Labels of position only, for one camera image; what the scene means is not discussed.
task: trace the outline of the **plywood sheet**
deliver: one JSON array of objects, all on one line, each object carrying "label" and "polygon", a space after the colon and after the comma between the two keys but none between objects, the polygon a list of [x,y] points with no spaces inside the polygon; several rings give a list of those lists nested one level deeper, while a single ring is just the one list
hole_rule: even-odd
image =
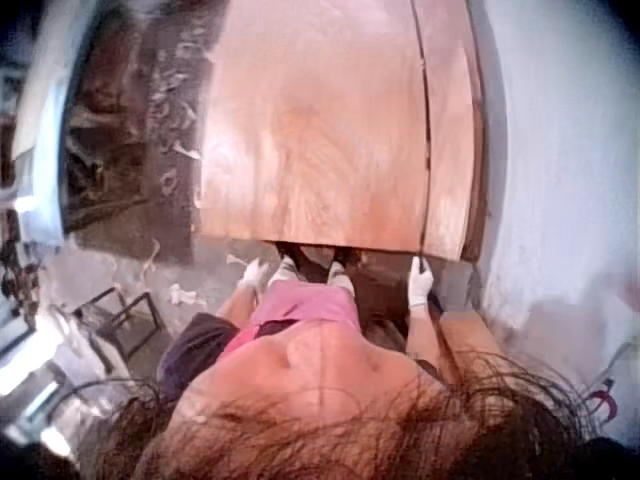
[{"label": "plywood sheet", "polygon": [[464,0],[415,0],[415,7],[425,56],[431,138],[423,251],[459,260],[481,148],[481,131],[480,137],[476,131],[481,118],[474,108],[480,84],[473,35]]},{"label": "plywood sheet", "polygon": [[426,112],[409,2],[232,0],[210,57],[203,234],[421,248]]}]

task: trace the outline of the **dark hair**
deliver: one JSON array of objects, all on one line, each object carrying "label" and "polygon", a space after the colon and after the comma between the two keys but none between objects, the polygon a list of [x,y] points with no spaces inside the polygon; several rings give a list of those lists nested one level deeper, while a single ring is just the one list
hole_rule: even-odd
[{"label": "dark hair", "polygon": [[[468,376],[400,418],[363,411],[313,428],[283,423],[269,406],[229,405],[165,438],[176,402],[143,390],[82,470],[99,479],[577,478],[576,452],[594,429],[574,390],[510,362],[486,363],[489,375]],[[204,429],[209,421],[216,426]]]}]

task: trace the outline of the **wooden board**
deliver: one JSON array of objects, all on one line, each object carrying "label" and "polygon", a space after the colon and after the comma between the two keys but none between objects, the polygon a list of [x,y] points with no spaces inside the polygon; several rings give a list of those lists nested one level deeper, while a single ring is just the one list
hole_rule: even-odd
[{"label": "wooden board", "polygon": [[[474,92],[480,93],[464,0],[415,0],[427,73],[431,179],[423,251],[459,260],[479,157]],[[475,76],[470,73],[472,58]]]},{"label": "wooden board", "polygon": [[420,250],[426,112],[409,2],[232,0],[210,57],[203,234]]}]

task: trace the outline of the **white glove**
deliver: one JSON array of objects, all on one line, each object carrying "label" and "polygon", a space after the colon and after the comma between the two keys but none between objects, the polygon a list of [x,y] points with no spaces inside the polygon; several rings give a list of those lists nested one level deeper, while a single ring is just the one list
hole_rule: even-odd
[{"label": "white glove", "polygon": [[[420,260],[425,267],[422,273],[420,273]],[[433,273],[431,273],[429,263],[420,257],[413,257],[409,273],[409,308],[426,305],[427,295],[429,295],[432,286]]]},{"label": "white glove", "polygon": [[256,258],[247,265],[244,275],[238,282],[238,287],[252,287],[256,292],[260,292],[267,283],[269,264],[260,264],[260,259]]}]

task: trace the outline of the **wood grain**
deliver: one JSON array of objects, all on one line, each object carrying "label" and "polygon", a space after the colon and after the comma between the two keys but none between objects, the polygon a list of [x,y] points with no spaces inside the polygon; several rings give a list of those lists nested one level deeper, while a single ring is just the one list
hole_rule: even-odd
[{"label": "wood grain", "polygon": [[468,53],[475,47],[464,0],[415,0],[415,7],[425,56],[431,138],[423,251],[459,260],[479,154],[473,99],[480,84],[479,77],[470,73]]},{"label": "wood grain", "polygon": [[203,234],[420,250],[426,112],[409,2],[233,0],[210,58]]}]

